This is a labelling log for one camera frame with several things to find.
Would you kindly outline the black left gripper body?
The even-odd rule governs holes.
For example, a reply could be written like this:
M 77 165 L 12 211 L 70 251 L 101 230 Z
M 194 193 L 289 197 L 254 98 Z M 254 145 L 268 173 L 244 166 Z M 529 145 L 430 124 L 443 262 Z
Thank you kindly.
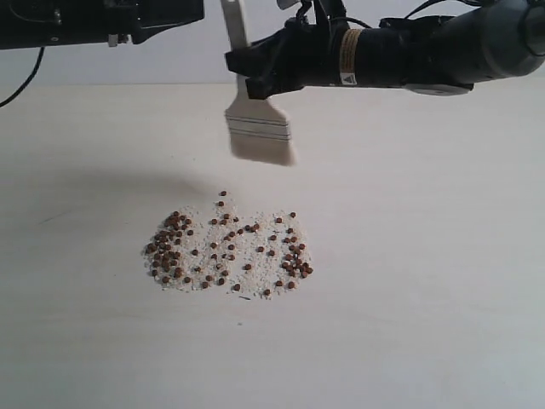
M 204 1 L 104 1 L 107 43 L 118 46 L 147 39 L 204 18 Z

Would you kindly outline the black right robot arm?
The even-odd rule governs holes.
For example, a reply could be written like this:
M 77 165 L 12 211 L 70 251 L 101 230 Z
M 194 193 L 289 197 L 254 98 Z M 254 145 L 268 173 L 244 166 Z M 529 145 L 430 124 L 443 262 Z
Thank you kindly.
M 348 17 L 340 1 L 305 1 L 269 37 L 232 45 L 229 71 L 264 100 L 307 86 L 464 95 L 477 83 L 523 77 L 544 62 L 541 1 L 474 1 L 458 16 Z

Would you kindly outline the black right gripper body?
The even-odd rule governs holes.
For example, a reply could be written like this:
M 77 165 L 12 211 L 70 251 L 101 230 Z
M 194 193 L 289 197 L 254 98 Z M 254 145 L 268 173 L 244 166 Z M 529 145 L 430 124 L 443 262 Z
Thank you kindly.
M 284 42 L 274 68 L 278 92 L 341 85 L 339 54 L 344 22 L 309 24 L 289 19 L 280 32 Z

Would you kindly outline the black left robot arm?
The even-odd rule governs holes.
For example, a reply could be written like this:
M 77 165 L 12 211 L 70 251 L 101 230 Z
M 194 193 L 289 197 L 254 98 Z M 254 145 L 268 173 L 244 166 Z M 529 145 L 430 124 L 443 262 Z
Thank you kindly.
M 192 0 L 2 1 L 1 49 L 141 44 L 203 18 L 204 2 Z

